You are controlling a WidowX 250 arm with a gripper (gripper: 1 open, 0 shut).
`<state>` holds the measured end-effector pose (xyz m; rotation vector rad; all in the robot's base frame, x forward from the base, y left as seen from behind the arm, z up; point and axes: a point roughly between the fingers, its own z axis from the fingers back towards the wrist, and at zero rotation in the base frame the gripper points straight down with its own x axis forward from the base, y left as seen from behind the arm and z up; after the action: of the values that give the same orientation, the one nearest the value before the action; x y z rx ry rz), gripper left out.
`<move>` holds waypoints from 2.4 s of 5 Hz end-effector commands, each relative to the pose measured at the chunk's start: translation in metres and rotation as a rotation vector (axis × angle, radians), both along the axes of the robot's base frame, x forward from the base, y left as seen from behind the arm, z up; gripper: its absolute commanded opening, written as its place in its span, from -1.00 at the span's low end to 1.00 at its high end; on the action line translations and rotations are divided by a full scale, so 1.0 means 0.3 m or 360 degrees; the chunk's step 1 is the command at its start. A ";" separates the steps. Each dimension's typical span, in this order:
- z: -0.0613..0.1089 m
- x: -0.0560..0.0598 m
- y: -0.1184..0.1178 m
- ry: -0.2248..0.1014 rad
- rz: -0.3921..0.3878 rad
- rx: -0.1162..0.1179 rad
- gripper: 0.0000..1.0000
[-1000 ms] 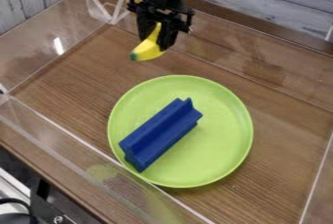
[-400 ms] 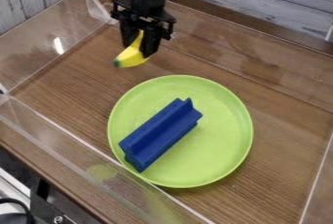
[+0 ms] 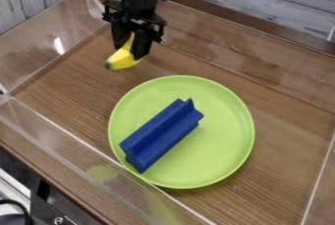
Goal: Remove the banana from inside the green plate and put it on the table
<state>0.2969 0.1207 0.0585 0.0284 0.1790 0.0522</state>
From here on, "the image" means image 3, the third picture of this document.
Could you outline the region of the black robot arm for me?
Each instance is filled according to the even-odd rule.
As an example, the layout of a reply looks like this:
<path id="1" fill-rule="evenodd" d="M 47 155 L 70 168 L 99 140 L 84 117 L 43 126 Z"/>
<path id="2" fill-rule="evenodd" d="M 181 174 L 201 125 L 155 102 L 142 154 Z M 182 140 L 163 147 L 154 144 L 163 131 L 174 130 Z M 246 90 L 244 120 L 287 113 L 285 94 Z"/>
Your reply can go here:
<path id="1" fill-rule="evenodd" d="M 161 43 L 166 21 L 155 14 L 157 0 L 104 0 L 102 19 L 111 24 L 114 47 L 120 49 L 130 38 L 130 54 L 139 61 L 151 42 Z"/>

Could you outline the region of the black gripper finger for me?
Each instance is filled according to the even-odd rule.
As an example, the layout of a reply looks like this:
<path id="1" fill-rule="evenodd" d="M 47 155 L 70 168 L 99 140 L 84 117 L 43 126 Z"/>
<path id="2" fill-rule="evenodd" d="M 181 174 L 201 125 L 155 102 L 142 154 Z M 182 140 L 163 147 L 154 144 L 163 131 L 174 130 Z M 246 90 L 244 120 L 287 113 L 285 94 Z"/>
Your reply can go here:
<path id="1" fill-rule="evenodd" d="M 129 27 L 123 22 L 111 23 L 111 35 L 115 49 L 120 49 L 131 35 L 131 31 L 129 30 Z"/>
<path id="2" fill-rule="evenodd" d="M 131 54 L 134 55 L 134 59 L 137 61 L 147 55 L 150 46 L 151 46 L 150 33 L 143 29 L 138 29 L 135 31 L 135 38 L 131 45 Z"/>

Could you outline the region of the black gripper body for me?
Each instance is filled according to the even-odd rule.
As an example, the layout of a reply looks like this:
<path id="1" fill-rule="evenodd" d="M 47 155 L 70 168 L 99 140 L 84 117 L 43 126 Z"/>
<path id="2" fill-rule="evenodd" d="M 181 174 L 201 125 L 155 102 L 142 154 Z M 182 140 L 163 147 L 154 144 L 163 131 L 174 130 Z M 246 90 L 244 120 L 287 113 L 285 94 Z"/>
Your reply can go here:
<path id="1" fill-rule="evenodd" d="M 155 13 L 134 15 L 129 13 L 119 1 L 106 0 L 103 2 L 104 12 L 102 13 L 102 19 L 108 22 L 124 23 L 131 32 L 138 29 L 143 29 L 150 33 L 151 40 L 161 43 L 163 36 L 163 27 L 166 21 Z"/>

